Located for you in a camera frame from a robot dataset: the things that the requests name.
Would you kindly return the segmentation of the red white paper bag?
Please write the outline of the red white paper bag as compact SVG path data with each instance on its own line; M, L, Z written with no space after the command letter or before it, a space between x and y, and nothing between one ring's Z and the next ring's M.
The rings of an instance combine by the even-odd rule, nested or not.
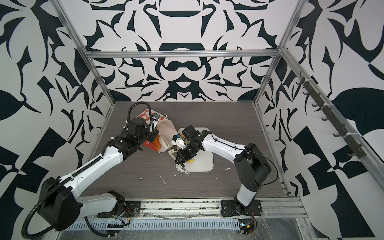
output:
M157 136L165 137L165 139L167 140L169 146L171 147L172 146L173 136L178 134L178 131L176 130L173 122L168 118L167 115L162 115L160 113L158 113L158 114L161 115L161 118L160 118L160 120L158 122L155 122L155 129L159 131ZM153 142L151 142L149 140L146 140L142 144L142 146L147 147L147 148L149 148L149 149L151 149L153 151L158 152L158 149L160 147L155 143L155 140Z

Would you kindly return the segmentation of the orange fake croissant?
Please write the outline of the orange fake croissant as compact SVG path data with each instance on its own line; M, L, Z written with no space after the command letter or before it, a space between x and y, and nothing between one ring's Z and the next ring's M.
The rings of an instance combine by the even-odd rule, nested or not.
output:
M163 136L157 136L155 143L160 147L158 149L159 153L163 153L163 152L167 151L170 147L167 140Z

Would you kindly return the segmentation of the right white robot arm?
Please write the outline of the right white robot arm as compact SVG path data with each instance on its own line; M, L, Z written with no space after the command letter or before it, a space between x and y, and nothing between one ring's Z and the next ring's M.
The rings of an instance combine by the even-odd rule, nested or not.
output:
M187 126L181 134L173 136L172 144L180 149L176 153L175 163L185 170L185 163L194 158L199 151L211 152L235 165L241 187L234 199L234 207L239 214L244 214L254 201L272 171L268 159L252 143L238 145L221 139L210 131L198 131Z

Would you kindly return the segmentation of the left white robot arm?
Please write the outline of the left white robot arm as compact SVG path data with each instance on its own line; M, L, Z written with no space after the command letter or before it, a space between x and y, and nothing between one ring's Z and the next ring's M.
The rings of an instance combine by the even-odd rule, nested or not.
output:
M142 118L130 120L127 130L107 144L103 153L58 180L50 178L45 181L41 197L50 190L54 192L39 207L38 214L55 230L63 231L82 217L108 212L119 213L124 200L117 192L108 191L88 197L83 197L82 193L111 168L140 150L144 142L154 141L159 133L155 129L159 117L158 114L153 114L149 122Z

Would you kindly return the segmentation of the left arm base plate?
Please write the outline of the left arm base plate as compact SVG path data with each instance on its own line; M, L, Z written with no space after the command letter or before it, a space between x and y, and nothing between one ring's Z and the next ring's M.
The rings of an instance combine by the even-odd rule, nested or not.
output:
M124 201L117 202L110 212L99 213L98 218L112 218L119 216L120 218L130 218L138 214L141 210L141 201Z

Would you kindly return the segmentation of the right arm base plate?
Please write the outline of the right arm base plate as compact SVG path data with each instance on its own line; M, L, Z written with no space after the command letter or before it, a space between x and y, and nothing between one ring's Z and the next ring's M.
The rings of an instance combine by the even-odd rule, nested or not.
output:
M259 200L252 200L248 206L243 206L237 199L221 200L221 215L225 218L236 216L261 216L263 211Z

